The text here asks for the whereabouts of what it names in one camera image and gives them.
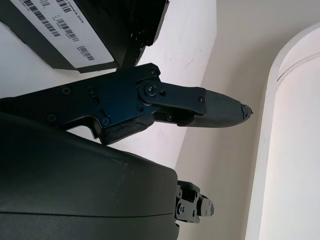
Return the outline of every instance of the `white curved panel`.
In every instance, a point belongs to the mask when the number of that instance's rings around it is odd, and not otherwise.
[[[320,58],[276,92],[260,240],[320,237]]]
[[[320,53],[320,29],[316,29],[301,39],[285,56],[279,75],[301,60]]]
[[[314,51],[309,49],[309,50],[306,50],[306,52],[304,52],[303,48],[308,46],[308,44],[306,43],[316,42],[310,38],[306,40],[304,39],[306,36],[318,37],[319,28],[320,28],[320,23],[317,23],[303,30],[298,35],[296,35],[291,41],[289,41],[282,48],[282,50],[277,55],[270,69],[267,85],[266,85],[264,106],[263,106],[259,145],[258,145],[249,215],[248,215],[246,235],[245,235],[246,240],[256,240],[259,237],[259,229],[261,226],[262,211],[263,211],[263,204],[264,204],[267,163],[268,163],[268,154],[269,154],[269,146],[270,146],[270,139],[271,139],[271,130],[273,125],[274,106],[275,106],[276,92],[279,85],[278,79],[282,76],[282,74],[286,70],[292,67],[292,65],[296,64],[298,61],[303,60],[303,58],[309,57],[310,54],[314,54],[315,52],[318,51],[318,44],[315,44],[315,46],[317,47],[315,48]],[[292,60],[289,57],[287,57],[290,52],[291,52],[291,56],[295,56],[293,57]]]

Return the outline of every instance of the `screw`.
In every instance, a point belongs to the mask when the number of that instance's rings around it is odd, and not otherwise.
[[[144,87],[144,91],[148,96],[155,96],[156,95],[156,86],[148,84]]]
[[[61,92],[62,92],[62,94],[64,94],[64,95],[68,95],[68,94],[71,93],[71,88],[68,87],[68,86],[64,86],[64,87],[61,89]]]
[[[160,96],[165,97],[167,93],[166,93],[165,90],[161,90],[161,91],[159,92],[159,94],[160,94]]]
[[[48,122],[54,123],[54,122],[57,121],[58,117],[57,117],[56,114],[50,113],[50,114],[48,114],[48,116],[46,117],[46,119],[48,120]]]
[[[205,98],[203,96],[199,97],[199,103],[204,104]]]
[[[103,119],[101,120],[101,124],[102,124],[103,126],[108,126],[108,125],[110,124],[109,118],[103,118]]]
[[[98,91],[94,87],[88,89],[88,95],[92,98],[98,97]]]
[[[151,70],[150,70],[150,76],[151,76],[151,77],[156,77],[156,76],[158,76],[157,70],[155,70],[154,68],[151,69]]]

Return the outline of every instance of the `barcode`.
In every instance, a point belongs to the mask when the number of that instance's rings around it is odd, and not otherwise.
[[[65,13],[71,12],[71,8],[69,7],[69,5],[66,3],[65,0],[56,0],[56,2],[59,4],[59,6],[62,8],[62,10]]]
[[[43,16],[39,9],[32,3],[31,0],[22,0],[22,2],[33,12],[33,14],[41,21],[41,23],[53,34],[55,37],[61,36],[59,32],[51,25],[51,23]]]
[[[42,7],[46,7],[50,5],[50,2],[48,0],[40,0],[40,3],[42,5]]]
[[[95,60],[94,57],[91,55],[91,53],[87,50],[85,46],[78,47],[78,50],[80,50],[89,61]]]
[[[77,42],[79,38],[75,35],[75,33],[70,29],[70,27],[66,24],[65,20],[62,18],[56,21],[60,27],[65,31],[65,33],[69,36],[72,41]]]

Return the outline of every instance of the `black box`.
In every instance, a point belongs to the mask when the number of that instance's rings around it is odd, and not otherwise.
[[[158,38],[168,0],[0,0],[0,21],[54,69],[134,66]]]

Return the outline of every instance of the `bolt head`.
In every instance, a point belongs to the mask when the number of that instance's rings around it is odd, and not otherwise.
[[[151,76],[151,77],[157,77],[157,76],[158,76],[157,70],[151,69],[151,70],[150,70],[150,76]]]
[[[46,119],[48,120],[48,122],[54,123],[54,122],[57,121],[58,117],[57,117],[56,114],[50,113],[50,114],[48,114],[48,116],[46,117]]]
[[[94,87],[88,89],[88,95],[92,98],[98,97],[98,91]]]
[[[69,95],[71,93],[71,88],[68,87],[68,86],[64,86],[61,89],[61,93],[64,94],[64,95]]]
[[[156,95],[156,86],[152,84],[147,84],[144,87],[144,91],[148,96],[155,96]]]
[[[203,96],[199,97],[199,103],[204,104],[205,98]]]

